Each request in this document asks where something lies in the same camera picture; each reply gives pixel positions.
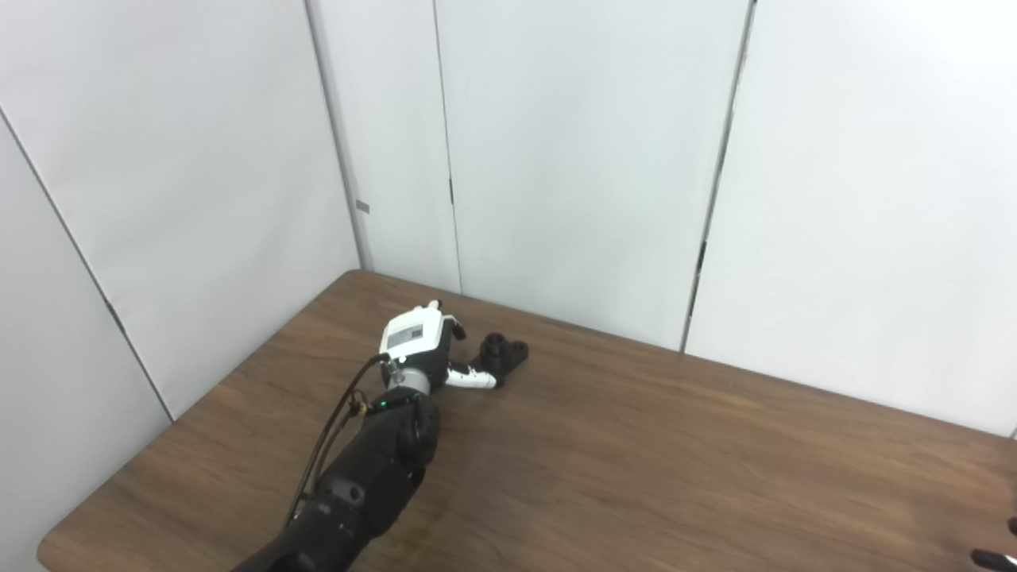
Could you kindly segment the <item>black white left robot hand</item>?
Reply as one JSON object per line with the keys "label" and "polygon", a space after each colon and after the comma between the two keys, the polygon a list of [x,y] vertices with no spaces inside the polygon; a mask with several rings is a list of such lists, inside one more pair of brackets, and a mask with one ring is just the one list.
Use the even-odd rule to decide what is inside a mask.
{"label": "black white left robot hand", "polygon": [[465,337],[465,328],[453,314],[444,314],[440,300],[391,319],[379,345],[379,351],[388,355],[381,367],[386,390],[410,388],[429,395],[444,386],[498,387],[494,374],[451,359],[453,341]]}

